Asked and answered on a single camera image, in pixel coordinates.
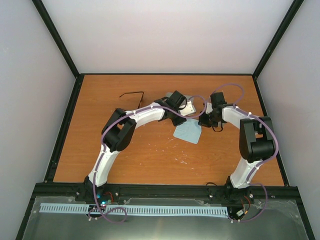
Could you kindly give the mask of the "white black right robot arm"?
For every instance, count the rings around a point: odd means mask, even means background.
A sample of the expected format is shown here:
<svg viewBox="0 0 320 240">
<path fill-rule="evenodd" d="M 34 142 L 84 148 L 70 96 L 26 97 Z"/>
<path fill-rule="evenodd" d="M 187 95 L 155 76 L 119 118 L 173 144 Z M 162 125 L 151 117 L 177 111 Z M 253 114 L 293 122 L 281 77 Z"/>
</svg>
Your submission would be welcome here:
<svg viewBox="0 0 320 240">
<path fill-rule="evenodd" d="M 272 120 L 268 116 L 256 116 L 246 112 L 234 103 L 227 103 L 222 92 L 210 95 L 210 103 L 198 118 L 199 125 L 222 132 L 229 123 L 239 129 L 239 152 L 241 158 L 235 171 L 224 185 L 224 197 L 235 201 L 246 193 L 246 188 L 267 161 L 275 158 L 279 143 L 273 131 Z"/>
</svg>

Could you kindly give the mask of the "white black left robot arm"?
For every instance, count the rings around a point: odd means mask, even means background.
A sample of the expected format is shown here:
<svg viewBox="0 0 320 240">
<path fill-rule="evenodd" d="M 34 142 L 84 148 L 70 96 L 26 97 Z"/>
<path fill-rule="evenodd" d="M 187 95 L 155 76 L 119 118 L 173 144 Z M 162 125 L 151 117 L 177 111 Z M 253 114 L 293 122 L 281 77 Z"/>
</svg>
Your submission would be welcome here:
<svg viewBox="0 0 320 240">
<path fill-rule="evenodd" d="M 117 108 L 101 132 L 100 152 L 92 171 L 84 180 L 86 195 L 92 201 L 103 198 L 104 188 L 111 167 L 120 152 L 125 150 L 134 131 L 148 123 L 170 119 L 176 127 L 186 122 L 186 116 L 193 113 L 192 101 L 179 91 L 169 97 L 157 99 L 151 104 L 135 110 Z"/>
</svg>

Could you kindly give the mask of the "black cage frame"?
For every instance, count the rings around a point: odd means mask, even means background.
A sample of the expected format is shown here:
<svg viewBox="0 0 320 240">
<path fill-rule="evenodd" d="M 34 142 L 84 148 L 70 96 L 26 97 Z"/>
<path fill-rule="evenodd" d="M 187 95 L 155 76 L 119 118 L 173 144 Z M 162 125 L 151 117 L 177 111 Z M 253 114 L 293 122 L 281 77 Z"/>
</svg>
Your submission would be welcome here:
<svg viewBox="0 0 320 240">
<path fill-rule="evenodd" d="M 77 70 L 77 67 L 72 60 L 54 22 L 52 21 L 44 3 L 42 0 L 32 0 L 36 10 L 38 11 L 40 17 L 42 18 L 42 21 L 46 25 L 48 31 L 50 32 L 55 44 L 57 45 L 58 49 L 60 50 L 64 60 L 66 61 L 68 67 L 70 68 L 72 74 L 75 77 L 75 83 L 71 92 L 71 96 L 68 101 L 67 108 L 65 110 L 65 114 L 62 120 L 62 124 L 60 126 L 60 130 L 58 133 L 57 140 L 55 142 L 53 152 L 49 161 L 49 165 L 44 177 L 44 182 L 42 183 L 36 183 L 33 193 L 31 195 L 30 201 L 28 203 L 28 206 L 26 208 L 26 212 L 24 214 L 23 220 L 21 222 L 20 228 L 18 230 L 16 240 L 22 240 L 27 228 L 27 223 L 29 221 L 30 215 L 31 215 L 31 207 L 33 206 L 35 199 L 36 199 L 36 193 L 38 193 L 38 196 L 40 196 L 40 193 L 52 193 L 52 194 L 62 194 L 63 196 L 67 194 L 71 194 L 75 192 L 71 192 L 73 189 L 72 187 L 79 187 L 80 183 L 53 183 L 53 177 L 56 173 L 56 169 L 61 152 L 63 149 L 63 145 L 65 143 L 65 139 L 67 136 L 67 132 L 69 130 L 69 126 L 71 123 L 71 119 L 76 107 L 76 103 L 78 100 L 78 96 L 80 94 L 81 86 L 84 80 L 84 77 L 86 75 L 147 75 L 147 76 L 251 76 L 252 81 L 255 86 L 255 91 L 257 93 L 259 104 L 262 109 L 263 115 L 267 115 L 267 110 L 261 95 L 260 88 L 258 86 L 258 76 L 261 74 L 263 68 L 266 66 L 268 60 L 270 59 L 272 53 L 276 49 L 278 43 L 280 42 L 281 38 L 285 34 L 287 28 L 289 27 L 290 23 L 294 19 L 296 13 L 300 9 L 301 5 L 303 4 L 304 0 L 293 0 L 291 3 L 289 9 L 287 10 L 283 20 L 281 21 L 278 29 L 276 30 L 274 36 L 272 37 L 267 49 L 265 50 L 261 60 L 259 61 L 257 67 L 255 68 L 253 74 L 249 73 L 79 73 Z M 274 188 L 278 192 L 284 194 L 285 197 L 289 197 L 289 190 L 295 190 L 298 192 L 298 187 L 293 187 L 289 185 L 289 180 L 283 165 L 283 161 L 281 159 L 280 153 L 276 157 L 277 163 L 280 169 L 281 177 L 284 182 L 284 187 L 268 187 L 269 189 Z M 309 219 L 307 217 L 307 213 L 305 210 L 305 207 L 302 203 L 298 204 L 298 210 L 299 213 L 302 214 L 302 222 L 304 229 L 306 230 L 306 234 L 309 238 L 309 240 L 315 240 L 315 236 L 311 227 L 311 224 L 309 222 Z"/>
</svg>

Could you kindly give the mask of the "pink glasses case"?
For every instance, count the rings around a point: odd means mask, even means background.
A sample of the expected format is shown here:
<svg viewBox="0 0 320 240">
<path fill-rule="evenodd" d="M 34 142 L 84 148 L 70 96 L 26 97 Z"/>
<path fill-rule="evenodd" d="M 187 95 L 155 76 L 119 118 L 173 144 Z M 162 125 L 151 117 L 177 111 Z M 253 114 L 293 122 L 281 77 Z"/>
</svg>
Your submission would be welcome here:
<svg viewBox="0 0 320 240">
<path fill-rule="evenodd" d="M 183 94 L 183 96 L 185 97 L 185 100 L 182 102 L 182 104 L 180 105 L 180 110 L 179 110 L 179 113 L 182 115 L 182 116 L 191 116 L 193 114 L 196 113 L 196 108 L 193 104 L 193 99 L 190 99 L 189 98 L 191 97 L 190 95 L 185 95 Z"/>
</svg>

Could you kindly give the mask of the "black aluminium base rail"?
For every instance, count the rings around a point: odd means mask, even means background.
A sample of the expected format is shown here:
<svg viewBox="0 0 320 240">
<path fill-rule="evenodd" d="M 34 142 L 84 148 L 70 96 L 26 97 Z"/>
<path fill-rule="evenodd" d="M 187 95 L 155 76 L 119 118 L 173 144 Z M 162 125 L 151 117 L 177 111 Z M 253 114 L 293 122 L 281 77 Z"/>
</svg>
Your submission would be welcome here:
<svg viewBox="0 0 320 240">
<path fill-rule="evenodd" d="M 267 186 L 267 193 L 261 186 L 251 186 L 225 196 L 224 186 L 214 185 L 148 185 L 148 184 L 105 184 L 96 189 L 99 202 L 113 199 L 122 204 L 131 198 L 139 199 L 193 199 L 210 204 L 240 205 L 241 201 L 293 200 L 301 204 L 302 199 L 297 187 Z M 93 188 L 84 183 L 37 183 L 31 199 L 37 197 L 74 197 L 77 202 L 94 202 Z"/>
</svg>

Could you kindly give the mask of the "light blue cleaning cloth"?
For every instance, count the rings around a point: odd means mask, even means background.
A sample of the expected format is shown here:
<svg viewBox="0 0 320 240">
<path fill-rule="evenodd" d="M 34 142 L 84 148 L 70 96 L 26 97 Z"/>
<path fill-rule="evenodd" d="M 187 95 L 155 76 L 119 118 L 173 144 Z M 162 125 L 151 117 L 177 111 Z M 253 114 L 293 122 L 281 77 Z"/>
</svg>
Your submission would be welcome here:
<svg viewBox="0 0 320 240">
<path fill-rule="evenodd" d="M 186 122 L 175 128 L 173 136 L 188 143 L 198 144 L 202 127 L 196 119 L 188 118 Z"/>
</svg>

